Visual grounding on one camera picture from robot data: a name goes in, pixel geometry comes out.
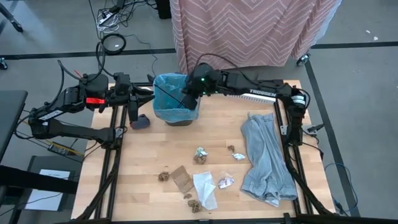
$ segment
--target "trash can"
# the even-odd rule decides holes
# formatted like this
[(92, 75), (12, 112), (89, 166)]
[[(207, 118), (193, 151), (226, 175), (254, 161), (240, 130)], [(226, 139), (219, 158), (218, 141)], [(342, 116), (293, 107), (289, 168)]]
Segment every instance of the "trash can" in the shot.
[(158, 75), (154, 80), (153, 107), (155, 115), (170, 126), (187, 126), (199, 117), (199, 99), (194, 110), (186, 109), (182, 103), (185, 94), (181, 90), (185, 87), (187, 77), (186, 75), (167, 73)]

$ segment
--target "concrete floor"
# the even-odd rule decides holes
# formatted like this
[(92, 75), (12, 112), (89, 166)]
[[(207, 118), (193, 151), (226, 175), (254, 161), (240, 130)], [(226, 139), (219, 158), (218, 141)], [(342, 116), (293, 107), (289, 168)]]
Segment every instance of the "concrete floor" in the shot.
[[(96, 10), (105, 0), (92, 0)], [(1, 32), (0, 55), (54, 54), (68, 52), (92, 52), (98, 41), (88, 1), (36, 0), (3, 2), (8, 8), (15, 6), (13, 14), (25, 32), (17, 33), (6, 23)], [(345, 0), (339, 7), (324, 38), (318, 44), (366, 43), (398, 41), (398, 1), (395, 0)], [(122, 34), (137, 34), (153, 49), (173, 48), (170, 20), (160, 20), (157, 12), (147, 6), (136, 10), (129, 27), (121, 28)], [(134, 37), (127, 38), (128, 50), (148, 49)], [(333, 127), (343, 162), (350, 169), (353, 186), (358, 194), (358, 210), (362, 217), (398, 219), (398, 201), (394, 197), (398, 181), (398, 72), (396, 58), (398, 47), (373, 47), (354, 49), (314, 49), (311, 65), (320, 94)], [(159, 54), (154, 68), (157, 74), (178, 70), (175, 54)], [(57, 92), (60, 69), (57, 59), (70, 70), (81, 73), (94, 72), (94, 57), (68, 57), (8, 60), (9, 70), (0, 71), (0, 89), (27, 90), (26, 109), (40, 106), (51, 100)], [(123, 55), (108, 57), (106, 67), (112, 72), (129, 73), (135, 82), (144, 82), (151, 73), (151, 55)], [(313, 91), (313, 80), (308, 78), (305, 67), (296, 67), (289, 60), (284, 67), (245, 68), (249, 76), (259, 79), (298, 79), (302, 87), (313, 96), (309, 108), (314, 124), (322, 123)], [(39, 84), (48, 83), (45, 88)], [(65, 86), (75, 81), (65, 77)], [(62, 116), (64, 121), (89, 126), (93, 113), (84, 111)], [(29, 133), (21, 125), (21, 131)], [(329, 133), (325, 129), (318, 135), (319, 147), (324, 151), (324, 165), (334, 162)], [(71, 138), (57, 138), (62, 144), (71, 144)], [(85, 142), (79, 140), (75, 148), (84, 151)], [(12, 138), (1, 164), (27, 169), (32, 156), (54, 156), (45, 149), (18, 138)], [(333, 196), (347, 208), (345, 194), (336, 168), (326, 172)], [(10, 206), (0, 208), (0, 213)], [(68, 220), (70, 210), (62, 212), (23, 211), (21, 223), (53, 223)], [(6, 223), (9, 215), (0, 217)]]

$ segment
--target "pink striped curtain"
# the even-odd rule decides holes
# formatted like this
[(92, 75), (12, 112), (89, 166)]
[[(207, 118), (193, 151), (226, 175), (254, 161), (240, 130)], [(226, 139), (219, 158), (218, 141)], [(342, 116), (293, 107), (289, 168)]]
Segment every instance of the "pink striped curtain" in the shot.
[[(170, 0), (174, 41), (182, 73), (203, 53), (239, 67), (284, 66), (311, 47), (336, 0)], [(204, 56), (216, 69), (232, 66)]]

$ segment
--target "wooden table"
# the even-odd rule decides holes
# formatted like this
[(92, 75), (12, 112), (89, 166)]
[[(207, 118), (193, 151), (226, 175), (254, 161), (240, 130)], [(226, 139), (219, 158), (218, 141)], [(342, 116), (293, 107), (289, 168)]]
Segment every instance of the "wooden table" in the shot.
[[(300, 86), (297, 80), (286, 82)], [(102, 114), (96, 112), (92, 128), (109, 126), (111, 112), (110, 108)], [(280, 207), (276, 208), (240, 191), (243, 177), (251, 168), (251, 163), (247, 158), (236, 161), (227, 146), (234, 145), (236, 152), (246, 155), (240, 127), (247, 119), (248, 112), (269, 114), (275, 111), (272, 105), (213, 95), (201, 99), (198, 120), (189, 126), (171, 127), (155, 117), (152, 102), (141, 107), (139, 113), (147, 115), (151, 126), (142, 130), (129, 128), (124, 136), (113, 221), (281, 218), (283, 213), (290, 213), (294, 217), (293, 203), (290, 201), (282, 201)], [(308, 112), (303, 123), (311, 124)], [(316, 141), (310, 136), (304, 136), (303, 141), (316, 145)], [(209, 153), (204, 165), (193, 161), (198, 146), (204, 147)], [(300, 146), (300, 152), (308, 186), (324, 206), (334, 212), (318, 151), (309, 146)], [(84, 211), (97, 192), (103, 157), (104, 150), (98, 149), (84, 161), (72, 218)], [(157, 179), (159, 173), (173, 172), (181, 165), (191, 175), (210, 171), (215, 184), (220, 179), (220, 173), (226, 171), (234, 177), (235, 183), (226, 189), (215, 190), (217, 209), (192, 213), (187, 199), (183, 199), (183, 193), (179, 192), (173, 180), (159, 182)], [(301, 189), (298, 187), (297, 190), (300, 207), (305, 212)], [(193, 198), (197, 197), (195, 188), (190, 193)], [(106, 206), (107, 199), (104, 199), (103, 215), (106, 214)]]

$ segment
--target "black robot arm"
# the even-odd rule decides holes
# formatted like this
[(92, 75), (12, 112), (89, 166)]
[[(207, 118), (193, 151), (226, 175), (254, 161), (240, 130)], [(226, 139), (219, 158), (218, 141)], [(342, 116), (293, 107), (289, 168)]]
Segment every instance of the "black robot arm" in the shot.
[(128, 74), (115, 73), (115, 86), (108, 87), (106, 75), (85, 75), (79, 85), (67, 88), (52, 103), (45, 103), (38, 109), (32, 109), (29, 125), (33, 137), (50, 139), (56, 136), (90, 139), (99, 142), (102, 147), (111, 146), (116, 139), (113, 128), (92, 129), (70, 126), (56, 120), (64, 113), (77, 113), (88, 108), (99, 109), (127, 105), (130, 122), (137, 121), (138, 108), (154, 98), (153, 91), (138, 88), (130, 82)]
[(278, 98), (291, 118), (287, 126), (289, 144), (302, 145), (302, 119), (308, 106), (307, 96), (295, 86), (283, 83), (283, 80), (252, 81), (241, 73), (214, 70), (207, 63), (201, 63), (187, 77), (187, 85), (183, 92), (186, 94), (183, 103), (191, 110), (196, 108), (199, 97), (214, 93)]

